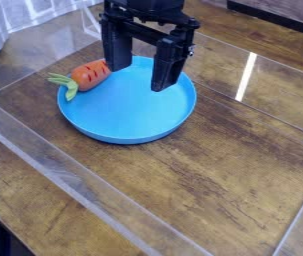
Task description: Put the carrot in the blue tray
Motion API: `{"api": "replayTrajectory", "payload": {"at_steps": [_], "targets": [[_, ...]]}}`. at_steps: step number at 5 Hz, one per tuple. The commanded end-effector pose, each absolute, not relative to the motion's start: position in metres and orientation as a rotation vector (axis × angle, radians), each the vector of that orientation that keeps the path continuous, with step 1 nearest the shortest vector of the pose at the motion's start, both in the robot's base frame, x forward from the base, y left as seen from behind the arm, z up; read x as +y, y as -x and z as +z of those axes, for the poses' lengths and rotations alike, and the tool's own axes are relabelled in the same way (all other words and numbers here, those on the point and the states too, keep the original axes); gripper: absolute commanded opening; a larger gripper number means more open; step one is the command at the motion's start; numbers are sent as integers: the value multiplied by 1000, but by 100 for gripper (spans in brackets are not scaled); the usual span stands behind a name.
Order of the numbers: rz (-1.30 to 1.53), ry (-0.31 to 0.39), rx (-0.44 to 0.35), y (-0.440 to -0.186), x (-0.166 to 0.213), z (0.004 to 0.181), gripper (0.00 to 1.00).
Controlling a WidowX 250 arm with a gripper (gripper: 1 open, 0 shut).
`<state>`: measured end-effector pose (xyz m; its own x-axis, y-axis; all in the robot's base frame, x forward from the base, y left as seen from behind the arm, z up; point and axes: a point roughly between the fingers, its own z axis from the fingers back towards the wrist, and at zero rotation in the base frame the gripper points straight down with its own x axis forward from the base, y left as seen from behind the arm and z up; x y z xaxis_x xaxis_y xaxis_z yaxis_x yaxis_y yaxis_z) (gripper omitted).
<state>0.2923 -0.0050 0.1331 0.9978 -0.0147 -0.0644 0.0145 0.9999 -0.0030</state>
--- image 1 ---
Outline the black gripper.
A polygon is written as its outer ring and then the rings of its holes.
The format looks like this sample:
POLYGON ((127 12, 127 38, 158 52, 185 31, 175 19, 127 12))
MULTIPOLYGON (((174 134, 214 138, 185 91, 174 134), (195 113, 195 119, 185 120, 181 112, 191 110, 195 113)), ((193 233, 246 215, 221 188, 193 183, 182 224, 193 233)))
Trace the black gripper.
POLYGON ((179 78, 186 59, 194 54, 194 31, 198 20, 183 13, 185 0, 105 0, 102 41, 109 68, 117 72, 133 63, 133 38, 155 45, 151 90, 161 92, 179 78), (163 33, 145 26, 173 24, 163 33))

